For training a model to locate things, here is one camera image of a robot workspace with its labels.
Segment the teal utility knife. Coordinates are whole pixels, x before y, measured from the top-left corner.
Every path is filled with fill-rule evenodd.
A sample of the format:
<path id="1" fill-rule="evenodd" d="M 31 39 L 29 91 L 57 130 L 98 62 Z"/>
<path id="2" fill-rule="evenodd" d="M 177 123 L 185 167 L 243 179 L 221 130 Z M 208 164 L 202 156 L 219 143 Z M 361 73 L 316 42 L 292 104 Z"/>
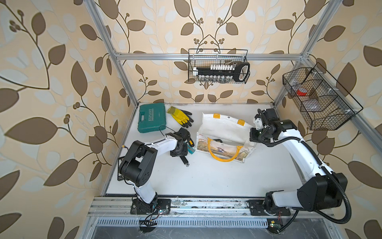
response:
<path id="1" fill-rule="evenodd" d="M 193 147 L 191 147 L 189 145 L 187 145 L 187 147 L 188 147 L 188 153 L 189 154 L 194 154 L 195 153 L 195 149 Z"/>

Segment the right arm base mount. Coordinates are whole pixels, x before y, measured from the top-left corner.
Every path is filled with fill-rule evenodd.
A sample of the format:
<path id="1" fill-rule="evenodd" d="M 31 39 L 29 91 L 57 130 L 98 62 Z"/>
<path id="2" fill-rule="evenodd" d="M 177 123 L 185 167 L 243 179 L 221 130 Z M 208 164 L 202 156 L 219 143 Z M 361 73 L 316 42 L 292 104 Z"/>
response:
<path id="1" fill-rule="evenodd" d="M 290 216 L 291 212 L 286 207 L 278 207 L 270 197 L 252 199 L 247 201 L 251 216 Z"/>

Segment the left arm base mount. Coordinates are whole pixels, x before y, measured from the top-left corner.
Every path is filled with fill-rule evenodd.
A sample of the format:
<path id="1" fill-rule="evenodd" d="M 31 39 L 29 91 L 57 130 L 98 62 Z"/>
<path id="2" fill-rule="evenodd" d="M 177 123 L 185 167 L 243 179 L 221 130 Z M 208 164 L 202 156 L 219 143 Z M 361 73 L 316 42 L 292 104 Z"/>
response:
<path id="1" fill-rule="evenodd" d="M 171 199 L 159 198 L 156 194 L 148 204 L 138 197 L 132 198 L 130 214 L 132 215 L 167 215 L 171 211 Z"/>

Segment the white canvas pouch yellow handles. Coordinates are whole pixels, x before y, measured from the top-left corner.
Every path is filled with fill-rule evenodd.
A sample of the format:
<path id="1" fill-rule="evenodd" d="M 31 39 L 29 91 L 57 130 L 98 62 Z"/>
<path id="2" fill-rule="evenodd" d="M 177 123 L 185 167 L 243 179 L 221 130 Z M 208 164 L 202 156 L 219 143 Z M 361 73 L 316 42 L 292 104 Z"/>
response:
<path id="1" fill-rule="evenodd" d="M 220 162 L 237 160 L 244 163 L 257 145 L 250 141 L 252 127 L 243 119 L 217 113 L 203 114 L 196 151 L 207 153 Z"/>

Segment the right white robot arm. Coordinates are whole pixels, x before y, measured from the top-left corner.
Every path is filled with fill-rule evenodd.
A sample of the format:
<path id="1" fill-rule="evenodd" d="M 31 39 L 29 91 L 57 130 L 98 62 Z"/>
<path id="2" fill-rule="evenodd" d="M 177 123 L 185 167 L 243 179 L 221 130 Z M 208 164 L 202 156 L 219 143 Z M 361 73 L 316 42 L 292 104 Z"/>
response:
<path id="1" fill-rule="evenodd" d="M 254 128 L 250 131 L 250 140 L 267 147 L 283 145 L 300 168 L 305 183 L 292 191 L 274 191 L 266 195 L 269 207 L 288 207 L 318 212 L 345 205 L 346 213 L 351 205 L 345 189 L 347 178 L 335 173 L 317 156 L 306 143 L 297 127 L 290 120 L 254 119 Z"/>

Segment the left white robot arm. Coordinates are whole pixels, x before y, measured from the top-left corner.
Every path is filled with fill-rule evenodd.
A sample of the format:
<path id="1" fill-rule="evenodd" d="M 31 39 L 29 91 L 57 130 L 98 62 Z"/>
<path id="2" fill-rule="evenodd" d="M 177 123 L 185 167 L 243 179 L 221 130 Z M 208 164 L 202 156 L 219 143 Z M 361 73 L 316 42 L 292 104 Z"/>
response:
<path id="1" fill-rule="evenodd" d="M 190 133 L 183 128 L 168 133 L 163 139 L 155 142 L 144 143 L 136 140 L 122 157 L 117 172 L 123 181 L 133 186 L 138 199 L 150 205 L 157 200 L 157 193 L 149 183 L 156 157 L 169 153 L 172 157 L 179 157 L 188 167 L 189 162 L 186 159 L 188 148 L 194 146 Z"/>

